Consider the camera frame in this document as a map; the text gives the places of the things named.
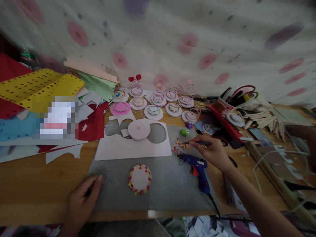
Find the pen holder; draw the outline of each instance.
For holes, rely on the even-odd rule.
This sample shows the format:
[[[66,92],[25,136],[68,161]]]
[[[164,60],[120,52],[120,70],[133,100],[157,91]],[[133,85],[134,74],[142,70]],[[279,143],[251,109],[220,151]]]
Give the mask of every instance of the pen holder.
[[[225,115],[225,114],[228,114],[228,113],[234,111],[235,109],[238,109],[238,108],[226,103],[225,101],[223,101],[223,99],[221,97],[217,98],[217,100],[213,104],[213,107],[217,112],[219,112],[220,115]]]

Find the yellow paper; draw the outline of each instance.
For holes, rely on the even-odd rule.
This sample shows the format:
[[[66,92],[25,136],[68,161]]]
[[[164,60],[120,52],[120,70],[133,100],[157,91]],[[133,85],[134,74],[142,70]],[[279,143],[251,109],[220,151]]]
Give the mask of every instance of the yellow paper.
[[[74,96],[84,85],[84,81],[71,74],[62,74],[45,68],[20,77],[4,81],[0,86],[0,98],[34,111],[34,96],[43,96],[48,102],[51,96]]]

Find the hot glue gun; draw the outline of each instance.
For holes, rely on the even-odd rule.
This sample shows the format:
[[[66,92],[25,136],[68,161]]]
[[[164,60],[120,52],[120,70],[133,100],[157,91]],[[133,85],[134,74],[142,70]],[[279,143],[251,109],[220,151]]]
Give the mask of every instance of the hot glue gun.
[[[190,164],[193,167],[193,174],[198,176],[198,184],[201,192],[210,194],[210,187],[204,172],[204,169],[207,168],[207,162],[204,159],[199,159],[196,156],[190,155],[176,155],[181,158],[184,162]]]

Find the cutting mat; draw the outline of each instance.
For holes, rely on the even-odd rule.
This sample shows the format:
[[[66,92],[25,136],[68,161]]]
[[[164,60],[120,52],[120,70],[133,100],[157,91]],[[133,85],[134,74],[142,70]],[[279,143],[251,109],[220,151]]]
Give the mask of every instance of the cutting mat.
[[[105,133],[121,134],[122,129],[127,129],[129,123],[109,121]],[[175,142],[189,141],[196,136],[194,129],[189,129],[190,134],[184,138],[180,130],[184,127],[167,126],[170,146]],[[148,139],[151,142],[163,141],[166,136],[164,128],[152,124]],[[186,149],[186,154],[201,157],[199,152],[191,147]],[[137,164],[145,164],[151,170],[152,181],[150,190],[143,195],[134,195],[128,186],[128,177],[132,168]],[[164,157],[134,158],[120,160],[93,160],[88,174],[102,174],[105,180],[96,209],[102,210],[215,210],[210,198],[198,188],[197,176],[190,174],[191,166],[187,163],[179,165],[179,158],[174,154]],[[211,182],[211,195],[215,197]]]

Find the green paper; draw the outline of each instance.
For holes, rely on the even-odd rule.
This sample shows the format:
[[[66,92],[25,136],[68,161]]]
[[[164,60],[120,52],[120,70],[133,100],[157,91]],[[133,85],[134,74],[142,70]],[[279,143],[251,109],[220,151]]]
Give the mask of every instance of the green paper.
[[[114,88],[118,83],[92,76],[85,72],[75,70],[81,76],[81,80],[85,81],[85,87],[90,91],[95,91],[99,96],[107,102],[110,102],[114,95]]]

